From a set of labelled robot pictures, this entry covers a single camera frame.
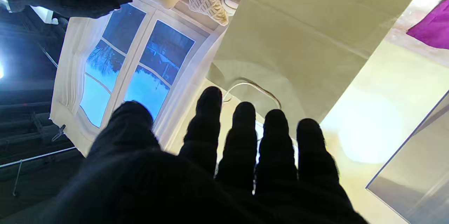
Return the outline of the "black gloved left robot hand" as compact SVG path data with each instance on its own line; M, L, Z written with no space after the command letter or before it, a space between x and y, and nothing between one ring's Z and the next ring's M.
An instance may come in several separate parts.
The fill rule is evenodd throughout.
M222 93L206 88L177 155L163 151L139 102L118 107L42 224L365 224L339 183L319 123L282 110L257 141L252 103L237 105L217 163Z

